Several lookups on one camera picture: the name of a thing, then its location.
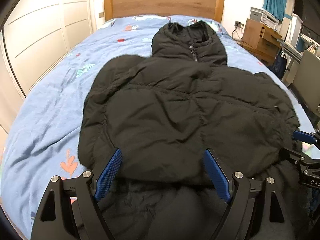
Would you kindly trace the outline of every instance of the blue gripper pad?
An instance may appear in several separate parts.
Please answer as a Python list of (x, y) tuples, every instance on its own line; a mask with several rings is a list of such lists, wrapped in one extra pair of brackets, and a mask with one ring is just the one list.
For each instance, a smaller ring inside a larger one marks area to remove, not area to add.
[(97, 201), (100, 201), (107, 195), (111, 184), (120, 168), (121, 162), (122, 153), (118, 148), (97, 180), (97, 190), (94, 194), (94, 198)]
[(316, 139), (312, 134), (302, 132), (302, 131), (294, 131), (293, 138), (295, 138), (298, 141), (302, 141), (302, 142), (305, 142), (308, 144), (316, 143)]
[(203, 162), (205, 170), (207, 171), (218, 196), (225, 202), (229, 203), (231, 200), (229, 182), (209, 150), (204, 151)]

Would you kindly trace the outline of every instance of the black puffer jacket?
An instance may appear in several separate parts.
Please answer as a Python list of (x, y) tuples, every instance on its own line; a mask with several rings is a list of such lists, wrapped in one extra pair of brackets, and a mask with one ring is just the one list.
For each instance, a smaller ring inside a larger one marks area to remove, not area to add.
[(167, 24), (152, 57), (120, 56), (97, 75), (84, 104), (79, 160), (93, 169), (119, 147), (123, 162), (101, 201), (118, 239), (209, 239), (225, 205), (204, 171), (211, 147), (233, 171), (272, 176), (295, 225), (307, 219), (298, 173), (280, 162), (299, 122), (286, 93), (264, 73), (227, 66), (204, 22)]

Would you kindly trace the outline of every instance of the jacket hood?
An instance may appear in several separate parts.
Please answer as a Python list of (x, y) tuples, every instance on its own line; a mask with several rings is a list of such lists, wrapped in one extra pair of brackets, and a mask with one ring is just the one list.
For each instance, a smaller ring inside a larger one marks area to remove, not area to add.
[(178, 58), (227, 66), (227, 53), (215, 31), (200, 21), (183, 27), (178, 23), (163, 26), (152, 39), (152, 56)]

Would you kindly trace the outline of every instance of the chair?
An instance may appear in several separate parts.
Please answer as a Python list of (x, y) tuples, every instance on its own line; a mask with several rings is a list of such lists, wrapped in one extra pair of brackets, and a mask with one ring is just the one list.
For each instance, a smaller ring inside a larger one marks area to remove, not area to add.
[(320, 121), (318, 106), (320, 104), (320, 59), (309, 51), (303, 53), (300, 66), (288, 86), (309, 117), (312, 125)]

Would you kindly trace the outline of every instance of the wooden headboard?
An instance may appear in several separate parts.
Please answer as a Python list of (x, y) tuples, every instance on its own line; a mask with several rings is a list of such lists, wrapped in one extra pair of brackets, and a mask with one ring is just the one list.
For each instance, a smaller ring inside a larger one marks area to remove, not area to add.
[(106, 21), (142, 14), (190, 15), (221, 23), (224, 0), (104, 0)]

